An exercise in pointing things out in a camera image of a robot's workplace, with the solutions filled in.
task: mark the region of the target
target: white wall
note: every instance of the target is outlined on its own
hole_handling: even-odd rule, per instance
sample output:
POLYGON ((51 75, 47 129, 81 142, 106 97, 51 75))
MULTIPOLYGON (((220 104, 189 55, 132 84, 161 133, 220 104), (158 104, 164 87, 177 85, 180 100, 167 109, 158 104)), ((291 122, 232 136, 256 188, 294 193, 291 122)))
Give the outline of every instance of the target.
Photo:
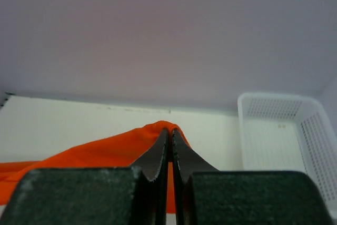
POLYGON ((336 0, 0 0, 0 87, 236 108, 316 95, 337 66, 336 0))
POLYGON ((331 125, 337 134, 337 76, 323 90, 320 101, 322 102, 331 125))

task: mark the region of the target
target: white plastic basket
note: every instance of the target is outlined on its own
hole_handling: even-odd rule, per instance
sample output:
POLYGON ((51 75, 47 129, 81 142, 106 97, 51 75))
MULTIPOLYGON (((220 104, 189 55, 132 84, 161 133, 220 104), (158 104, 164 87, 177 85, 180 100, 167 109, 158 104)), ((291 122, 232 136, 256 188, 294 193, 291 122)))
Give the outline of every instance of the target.
POLYGON ((244 93, 237 103, 244 169, 308 174, 337 219, 337 139, 323 106, 270 93, 244 93))

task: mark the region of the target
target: cloth fold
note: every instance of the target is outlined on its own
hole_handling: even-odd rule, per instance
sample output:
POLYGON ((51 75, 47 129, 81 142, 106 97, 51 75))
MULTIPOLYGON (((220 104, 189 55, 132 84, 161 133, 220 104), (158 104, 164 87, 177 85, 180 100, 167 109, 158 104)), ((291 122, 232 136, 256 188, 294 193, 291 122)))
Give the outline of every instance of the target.
MULTIPOLYGON (((94 168, 126 167, 146 152, 156 141, 161 131, 178 129, 176 124, 158 121, 142 128, 109 138, 75 146, 43 161, 0 163, 0 205, 7 204, 17 183, 24 174, 37 168, 94 168)), ((175 212, 172 163, 168 165, 167 212, 175 212)))

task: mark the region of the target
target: perforated basket wall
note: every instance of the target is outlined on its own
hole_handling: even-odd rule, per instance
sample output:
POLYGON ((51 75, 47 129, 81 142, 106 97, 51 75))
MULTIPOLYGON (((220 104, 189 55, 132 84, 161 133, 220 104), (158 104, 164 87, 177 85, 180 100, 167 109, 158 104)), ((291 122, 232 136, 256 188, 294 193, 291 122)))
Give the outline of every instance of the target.
POLYGON ((303 161, 301 171, 316 183, 336 219, 337 140, 323 106, 305 96, 245 93, 238 99, 238 108, 244 168, 259 170, 259 165, 263 165, 261 170, 297 170, 296 164, 289 161, 275 164, 282 160, 273 158, 280 152, 289 158, 296 154, 298 160, 303 161), (286 128, 283 133, 277 126, 289 130, 286 128), (286 145, 284 149, 280 149, 280 142, 286 145))

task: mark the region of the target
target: orange cloth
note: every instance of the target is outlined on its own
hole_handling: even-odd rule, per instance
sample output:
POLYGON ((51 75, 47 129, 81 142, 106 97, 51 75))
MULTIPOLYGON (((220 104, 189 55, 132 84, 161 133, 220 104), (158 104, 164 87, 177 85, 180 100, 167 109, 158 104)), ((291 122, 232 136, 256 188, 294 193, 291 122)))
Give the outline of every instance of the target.
MULTIPOLYGON (((0 163, 0 205, 7 204, 18 181, 36 168, 125 167, 147 151, 163 128, 171 133, 181 129, 170 122, 159 121, 142 128, 70 148, 43 161, 0 163)), ((168 165, 167 212, 175 212, 173 168, 168 165)))

